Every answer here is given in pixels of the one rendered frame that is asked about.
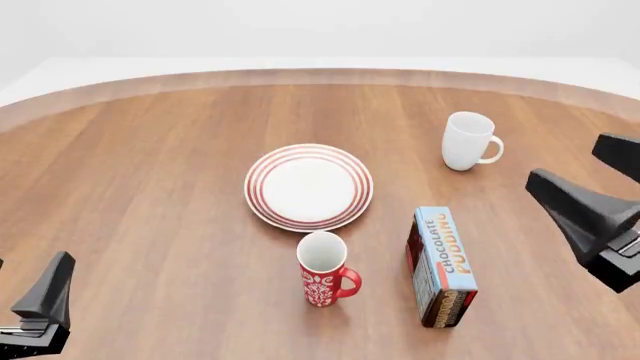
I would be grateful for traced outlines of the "chocolate pudding box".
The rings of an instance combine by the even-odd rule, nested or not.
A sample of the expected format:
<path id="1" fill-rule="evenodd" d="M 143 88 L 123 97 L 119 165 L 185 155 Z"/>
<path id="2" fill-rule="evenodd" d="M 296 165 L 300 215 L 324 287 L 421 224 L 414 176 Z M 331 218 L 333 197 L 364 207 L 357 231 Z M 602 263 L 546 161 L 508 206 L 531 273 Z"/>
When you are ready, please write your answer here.
<path id="1" fill-rule="evenodd" d="M 450 209 L 417 207 L 405 251 L 422 326 L 457 326 L 478 286 Z"/>

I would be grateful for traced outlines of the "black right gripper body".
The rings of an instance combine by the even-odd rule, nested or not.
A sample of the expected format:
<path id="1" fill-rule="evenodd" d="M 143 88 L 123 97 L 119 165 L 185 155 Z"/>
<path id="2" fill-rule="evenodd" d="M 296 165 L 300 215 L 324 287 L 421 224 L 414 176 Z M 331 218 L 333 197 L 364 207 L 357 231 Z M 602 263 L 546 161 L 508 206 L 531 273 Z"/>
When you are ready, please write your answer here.
<path id="1" fill-rule="evenodd" d="M 615 293 L 640 282 L 640 230 L 597 223 L 586 269 Z"/>

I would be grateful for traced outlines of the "red patterned mug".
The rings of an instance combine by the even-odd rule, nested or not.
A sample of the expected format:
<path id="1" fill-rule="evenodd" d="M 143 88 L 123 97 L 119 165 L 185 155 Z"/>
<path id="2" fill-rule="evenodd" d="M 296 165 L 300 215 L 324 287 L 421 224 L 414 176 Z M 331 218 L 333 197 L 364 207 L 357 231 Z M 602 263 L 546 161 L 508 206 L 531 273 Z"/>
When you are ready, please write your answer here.
<path id="1" fill-rule="evenodd" d="M 347 256 L 346 243 L 334 233 L 309 233 L 298 243 L 304 297 L 311 305 L 325 308 L 359 292 L 362 278 L 345 266 Z"/>

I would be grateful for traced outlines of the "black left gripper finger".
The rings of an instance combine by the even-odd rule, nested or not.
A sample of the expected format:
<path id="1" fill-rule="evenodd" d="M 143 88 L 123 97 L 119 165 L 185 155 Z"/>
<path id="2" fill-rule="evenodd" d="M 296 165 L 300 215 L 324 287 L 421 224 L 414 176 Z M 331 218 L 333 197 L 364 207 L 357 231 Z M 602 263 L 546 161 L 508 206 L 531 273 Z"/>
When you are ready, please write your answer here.
<path id="1" fill-rule="evenodd" d="M 71 254 L 59 251 L 11 311 L 27 322 L 46 322 L 70 329 L 69 297 L 75 264 Z"/>

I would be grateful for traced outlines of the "white plate with red rings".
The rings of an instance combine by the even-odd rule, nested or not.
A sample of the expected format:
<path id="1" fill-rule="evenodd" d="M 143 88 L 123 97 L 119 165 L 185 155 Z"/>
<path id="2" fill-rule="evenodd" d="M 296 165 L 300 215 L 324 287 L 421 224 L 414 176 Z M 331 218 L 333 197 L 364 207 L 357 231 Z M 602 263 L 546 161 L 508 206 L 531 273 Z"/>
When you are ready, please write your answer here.
<path id="1" fill-rule="evenodd" d="M 332 146 L 301 143 L 263 155 L 243 185 L 249 208 L 263 221 L 298 233 L 343 227 L 362 215 L 374 195 L 367 167 Z"/>

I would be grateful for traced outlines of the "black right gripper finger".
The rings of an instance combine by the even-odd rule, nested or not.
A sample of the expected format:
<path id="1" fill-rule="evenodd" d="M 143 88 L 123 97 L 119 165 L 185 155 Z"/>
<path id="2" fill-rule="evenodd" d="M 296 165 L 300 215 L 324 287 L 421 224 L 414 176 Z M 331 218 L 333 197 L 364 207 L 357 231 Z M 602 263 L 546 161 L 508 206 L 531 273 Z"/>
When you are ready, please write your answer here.
<path id="1" fill-rule="evenodd" d="M 607 249 L 620 251 L 640 237 L 640 200 L 591 191 L 548 170 L 529 173 L 526 191 L 552 218 L 581 266 Z"/>
<path id="2" fill-rule="evenodd" d="M 640 139 L 603 133 L 598 136 L 592 155 L 623 175 L 640 175 Z"/>

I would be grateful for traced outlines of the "plain white mug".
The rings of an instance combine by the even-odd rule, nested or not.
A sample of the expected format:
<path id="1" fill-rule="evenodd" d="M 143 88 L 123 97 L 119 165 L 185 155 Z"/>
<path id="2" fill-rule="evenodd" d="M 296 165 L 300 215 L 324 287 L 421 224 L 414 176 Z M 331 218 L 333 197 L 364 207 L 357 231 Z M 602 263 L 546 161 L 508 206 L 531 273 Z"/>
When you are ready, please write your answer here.
<path id="1" fill-rule="evenodd" d="M 476 164 L 493 164 L 504 154 L 503 141 L 494 135 L 495 124 L 480 113 L 452 113 L 442 139 L 442 158 L 447 167 L 456 171 L 470 170 Z M 496 143 L 498 152 L 482 158 L 489 143 Z"/>

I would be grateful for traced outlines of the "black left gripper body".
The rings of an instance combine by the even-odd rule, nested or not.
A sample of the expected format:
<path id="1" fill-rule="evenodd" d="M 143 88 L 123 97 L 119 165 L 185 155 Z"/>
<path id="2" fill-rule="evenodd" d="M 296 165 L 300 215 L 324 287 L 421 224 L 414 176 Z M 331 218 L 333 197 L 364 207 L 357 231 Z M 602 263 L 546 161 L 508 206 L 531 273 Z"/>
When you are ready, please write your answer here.
<path id="1" fill-rule="evenodd" d="M 0 356 L 47 356 L 62 353 L 70 331 L 46 320 L 0 326 Z"/>

